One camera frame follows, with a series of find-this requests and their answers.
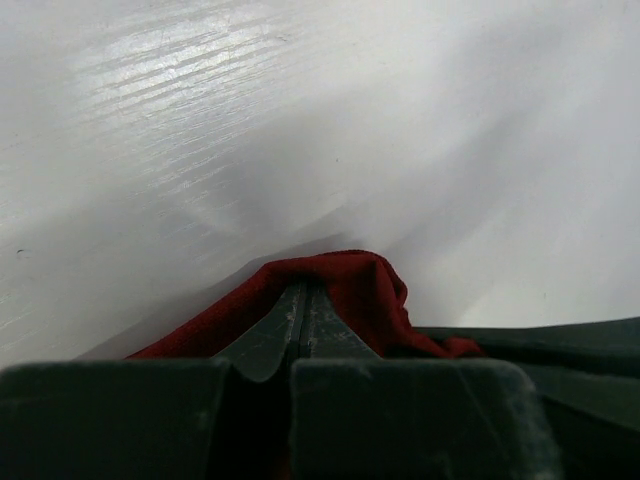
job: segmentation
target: red fabric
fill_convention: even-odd
[[[473,340],[440,345],[416,332],[404,308],[407,287],[374,253],[344,251],[267,263],[240,287],[132,358],[210,357],[263,318],[287,285],[303,277],[326,284],[336,312],[379,355],[412,347],[438,357],[483,355]]]

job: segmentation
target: dark green object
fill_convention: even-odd
[[[0,479],[269,478],[288,451],[298,480],[635,478],[638,325],[435,329],[512,363],[383,361],[303,282],[213,359],[5,370]]]
[[[294,478],[561,478],[535,388],[506,362],[309,360],[291,389]]]

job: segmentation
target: wood grain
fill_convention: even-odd
[[[347,247],[418,325],[640,312],[637,2],[2,6],[0,365]]]

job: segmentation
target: white painted wood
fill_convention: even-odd
[[[636,1],[2,10],[0,364],[124,355],[347,247],[419,325],[640,314]]]

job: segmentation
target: red cloth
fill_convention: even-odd
[[[299,278],[324,281],[336,312],[375,352],[411,347],[437,357],[483,355],[473,340],[440,345],[416,332],[404,308],[407,287],[383,257],[344,251],[267,263],[240,287],[132,358],[211,357],[262,319],[287,285]]]

